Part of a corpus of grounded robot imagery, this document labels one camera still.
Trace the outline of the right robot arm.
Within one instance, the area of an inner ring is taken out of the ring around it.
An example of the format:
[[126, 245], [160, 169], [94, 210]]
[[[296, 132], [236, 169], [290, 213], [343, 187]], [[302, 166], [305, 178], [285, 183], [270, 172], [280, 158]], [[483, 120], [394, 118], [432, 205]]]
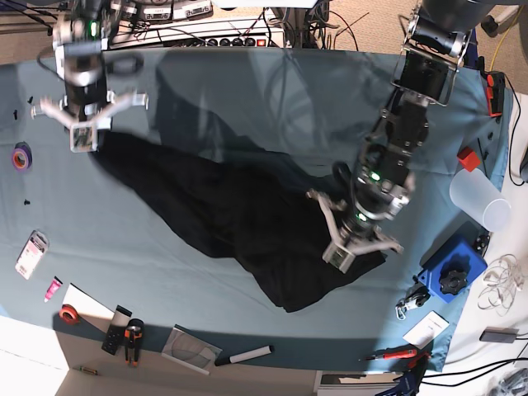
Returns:
[[59, 18], [52, 30], [52, 71], [64, 83], [62, 99], [42, 97], [31, 108], [31, 116], [47, 116], [68, 132], [74, 153], [96, 152], [99, 135], [111, 130], [113, 117], [131, 107], [149, 106], [145, 93], [131, 90], [117, 94], [107, 86], [107, 75], [137, 73], [144, 59], [134, 55], [134, 67], [120, 70], [114, 61], [107, 63], [103, 53], [116, 37], [123, 1], [75, 1], [68, 17]]

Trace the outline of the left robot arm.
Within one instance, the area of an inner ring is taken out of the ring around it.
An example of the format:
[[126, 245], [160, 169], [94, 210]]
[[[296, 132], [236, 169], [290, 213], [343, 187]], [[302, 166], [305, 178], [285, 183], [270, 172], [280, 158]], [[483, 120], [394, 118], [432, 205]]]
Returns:
[[409, 203], [415, 176], [408, 164], [427, 139], [427, 108], [447, 105], [472, 31], [495, 6], [495, 1], [420, 1], [408, 18], [391, 96], [354, 166], [332, 167], [346, 199], [333, 201], [315, 190], [307, 194], [318, 201], [331, 237], [323, 260], [340, 272], [348, 272], [359, 256], [403, 250], [379, 224]]

